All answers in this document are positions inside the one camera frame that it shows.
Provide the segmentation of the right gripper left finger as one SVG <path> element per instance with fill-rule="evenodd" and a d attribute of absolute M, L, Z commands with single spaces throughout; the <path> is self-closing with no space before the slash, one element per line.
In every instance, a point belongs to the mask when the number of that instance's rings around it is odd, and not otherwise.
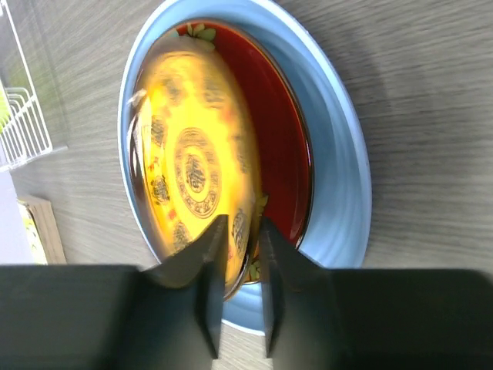
<path fill-rule="evenodd" d="M 146 271 L 1 269 L 3 369 L 208 369 L 217 358 L 228 218 Z"/>

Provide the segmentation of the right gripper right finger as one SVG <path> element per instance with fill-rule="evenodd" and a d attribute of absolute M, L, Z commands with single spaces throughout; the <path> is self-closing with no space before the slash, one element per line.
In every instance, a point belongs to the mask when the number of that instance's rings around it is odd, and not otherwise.
<path fill-rule="evenodd" d="M 326 269 L 271 220 L 259 234 L 275 369 L 490 369 L 492 276 L 470 269 Z"/>

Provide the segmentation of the brown yellow plate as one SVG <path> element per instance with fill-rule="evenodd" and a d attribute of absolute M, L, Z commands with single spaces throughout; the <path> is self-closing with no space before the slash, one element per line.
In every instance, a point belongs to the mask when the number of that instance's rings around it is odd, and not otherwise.
<path fill-rule="evenodd" d="M 164 36 L 145 54 L 129 104 L 133 181 L 151 248 L 165 260 L 227 216 L 231 298 L 253 260 L 261 195 L 253 124 L 236 79 L 208 44 Z"/>

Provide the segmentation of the red floral plate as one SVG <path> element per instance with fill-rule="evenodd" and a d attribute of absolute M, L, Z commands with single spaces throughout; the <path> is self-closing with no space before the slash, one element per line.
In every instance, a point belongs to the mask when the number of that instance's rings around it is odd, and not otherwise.
<path fill-rule="evenodd" d="M 260 213 L 299 248 L 310 216 L 313 169 L 306 120 L 287 77 L 265 46 L 231 24 L 195 19 L 176 25 L 169 34 L 193 38 L 230 67 L 257 135 Z"/>

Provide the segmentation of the light blue plate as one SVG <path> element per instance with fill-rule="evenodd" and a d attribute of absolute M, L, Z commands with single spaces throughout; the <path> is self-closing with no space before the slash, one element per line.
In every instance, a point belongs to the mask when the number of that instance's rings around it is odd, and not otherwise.
<path fill-rule="evenodd" d="M 132 185 L 130 100 L 151 45 L 173 26 L 192 18 L 215 18 L 239 26 L 264 45 L 287 74 L 306 114 L 314 156 L 313 201 L 300 251 L 324 267 L 360 267 L 372 211 L 371 171 L 361 125 L 323 49 L 272 1 L 165 1 L 140 29 L 122 77 L 117 137 L 123 183 L 144 241 L 150 244 L 153 234 Z"/>

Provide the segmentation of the green illustrated book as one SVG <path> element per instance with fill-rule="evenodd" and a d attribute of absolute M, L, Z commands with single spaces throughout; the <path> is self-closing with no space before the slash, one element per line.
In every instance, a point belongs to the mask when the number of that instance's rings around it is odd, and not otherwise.
<path fill-rule="evenodd" d="M 36 264 L 67 264 L 52 204 L 32 195 L 17 199 L 28 243 Z"/>

